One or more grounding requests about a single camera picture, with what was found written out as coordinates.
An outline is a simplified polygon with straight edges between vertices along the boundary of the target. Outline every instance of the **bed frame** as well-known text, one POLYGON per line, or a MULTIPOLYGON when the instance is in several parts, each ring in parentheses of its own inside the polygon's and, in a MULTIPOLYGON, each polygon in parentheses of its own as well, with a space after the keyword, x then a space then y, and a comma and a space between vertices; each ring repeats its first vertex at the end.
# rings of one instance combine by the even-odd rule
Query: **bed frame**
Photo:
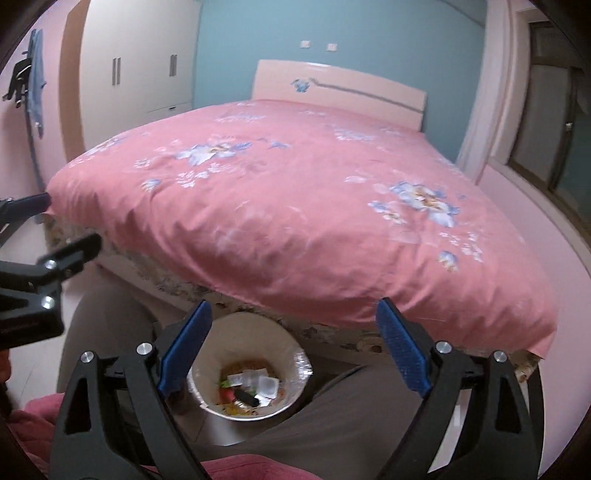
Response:
POLYGON ((252 99, 338 107, 419 131, 427 94, 369 73, 331 65, 260 60, 252 99))

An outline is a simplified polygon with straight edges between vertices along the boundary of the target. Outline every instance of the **bed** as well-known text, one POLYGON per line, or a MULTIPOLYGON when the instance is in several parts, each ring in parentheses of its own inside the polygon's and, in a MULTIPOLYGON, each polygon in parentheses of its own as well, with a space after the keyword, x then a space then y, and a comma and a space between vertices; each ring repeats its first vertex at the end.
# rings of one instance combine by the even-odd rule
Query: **bed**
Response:
POLYGON ((261 60, 252 99, 118 135, 50 182, 47 239, 106 239, 101 264, 178 307, 264 314, 309 352, 388 361, 388 296, 437 339, 503 349, 526 379, 556 331, 516 229, 419 132, 426 94, 261 60))

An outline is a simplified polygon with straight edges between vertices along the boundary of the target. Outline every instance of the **pink wall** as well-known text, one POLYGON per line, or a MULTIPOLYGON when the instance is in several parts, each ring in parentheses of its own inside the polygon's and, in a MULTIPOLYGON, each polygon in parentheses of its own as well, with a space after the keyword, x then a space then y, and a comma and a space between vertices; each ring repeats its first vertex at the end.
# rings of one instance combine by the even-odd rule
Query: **pink wall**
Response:
MULTIPOLYGON (((47 86, 43 92, 45 136, 36 137, 37 156, 45 181, 66 164, 59 115, 59 65, 61 39, 66 18, 79 0, 58 0, 35 24, 44 34, 44 68, 47 86)), ((0 73, 0 96, 8 91, 12 68, 23 59, 29 35, 21 42, 10 62, 0 73)), ((38 193, 27 144, 24 108, 14 101, 0 102, 0 198, 38 193)))
POLYGON ((479 186, 538 254, 560 301, 558 333, 541 365, 545 471, 568 444, 591 404, 591 278, 560 230, 513 183, 487 166, 479 186))

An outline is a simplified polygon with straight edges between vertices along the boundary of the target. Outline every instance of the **white wardrobe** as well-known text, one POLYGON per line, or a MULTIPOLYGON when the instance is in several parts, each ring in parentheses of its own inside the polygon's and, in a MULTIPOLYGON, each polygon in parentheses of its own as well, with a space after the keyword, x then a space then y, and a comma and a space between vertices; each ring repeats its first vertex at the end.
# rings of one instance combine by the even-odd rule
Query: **white wardrobe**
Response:
POLYGON ((80 51, 86 149, 193 108, 198 0, 90 0, 80 51))

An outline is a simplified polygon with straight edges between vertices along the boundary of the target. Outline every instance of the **wooden wardrobe side panel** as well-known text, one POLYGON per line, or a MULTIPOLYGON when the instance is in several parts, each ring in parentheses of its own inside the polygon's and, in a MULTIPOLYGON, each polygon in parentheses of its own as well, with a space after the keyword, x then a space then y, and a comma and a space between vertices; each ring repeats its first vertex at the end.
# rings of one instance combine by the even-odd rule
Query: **wooden wardrobe side panel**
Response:
POLYGON ((80 59, 89 7, 90 0, 81 0, 72 9, 66 20, 61 44, 60 121, 68 162, 86 151, 80 109, 80 59))

